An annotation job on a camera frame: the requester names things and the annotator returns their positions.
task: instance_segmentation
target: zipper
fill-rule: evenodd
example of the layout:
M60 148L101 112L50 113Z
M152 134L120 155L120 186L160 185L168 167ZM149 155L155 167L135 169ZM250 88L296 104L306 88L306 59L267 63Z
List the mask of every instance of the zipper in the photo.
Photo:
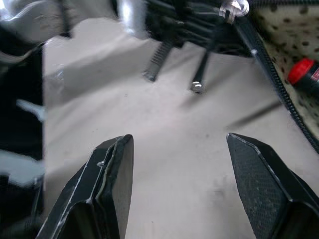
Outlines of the zipper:
M234 22L234 27L237 30L240 37L243 39L247 47L250 49L252 55L259 61L266 75L270 78L275 90L277 91L281 102L290 112L292 118L299 126L301 131L304 133L310 144L313 146L315 151L319 153L319 141L311 133L308 127L304 124L304 121L300 114L297 112L292 100L290 99L284 84L282 83L265 47L260 39L257 30L252 25L247 17L239 17Z
M253 8L270 5L316 5L319 0L247 0Z

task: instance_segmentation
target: red bottle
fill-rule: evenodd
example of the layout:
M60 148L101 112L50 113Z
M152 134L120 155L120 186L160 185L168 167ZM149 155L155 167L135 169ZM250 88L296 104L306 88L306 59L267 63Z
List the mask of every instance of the red bottle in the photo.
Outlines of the red bottle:
M319 98L319 63L304 58L297 62L288 75L289 82L296 88Z

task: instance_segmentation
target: silver metal part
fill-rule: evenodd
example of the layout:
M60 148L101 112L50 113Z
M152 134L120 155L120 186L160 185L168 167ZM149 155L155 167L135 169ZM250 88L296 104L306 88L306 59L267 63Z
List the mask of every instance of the silver metal part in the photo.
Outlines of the silver metal part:
M148 38L146 32L146 1L145 0L119 0L118 10L120 21L125 31L139 39Z
M204 87L199 81L193 81L191 83L190 90L195 93L201 94L204 90Z
M63 17L58 2L34 1L16 15L10 9L13 7L1 9L0 24L27 43L40 44L63 32Z
M245 16L249 12L249 3L247 0L226 0L220 7L219 15L226 17L227 11L229 11L227 22L233 23L235 17Z
M250 53L251 53L253 56L255 56L255 55L257 55L258 51L257 51L256 49L252 49L252 50L250 51Z
M102 168L104 166L104 161L98 162L96 165Z
M35 46L64 33L66 26L72 28L84 19L101 16L115 17L111 0L0 0L0 26ZM1 67L16 64L28 55L0 52Z

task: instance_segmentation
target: spotted fabric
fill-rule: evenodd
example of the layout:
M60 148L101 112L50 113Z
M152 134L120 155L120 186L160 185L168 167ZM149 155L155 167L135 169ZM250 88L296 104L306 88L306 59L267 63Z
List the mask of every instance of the spotted fabric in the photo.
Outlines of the spotted fabric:
M319 101L287 81L294 63L304 57L319 61L319 6L277 6L256 9L253 18L265 48L305 125L319 139Z

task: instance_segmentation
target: white floor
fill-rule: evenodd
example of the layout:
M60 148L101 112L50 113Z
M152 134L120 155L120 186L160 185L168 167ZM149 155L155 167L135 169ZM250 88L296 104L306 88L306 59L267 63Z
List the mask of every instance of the white floor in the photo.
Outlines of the white floor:
M95 146L127 133L135 140L127 239L255 238L236 188L230 131L270 144L319 194L319 157L283 106L231 127L278 101L252 59L212 55L199 96L188 88L203 49L174 50L152 84L140 73L156 46L104 19L47 43L47 211Z

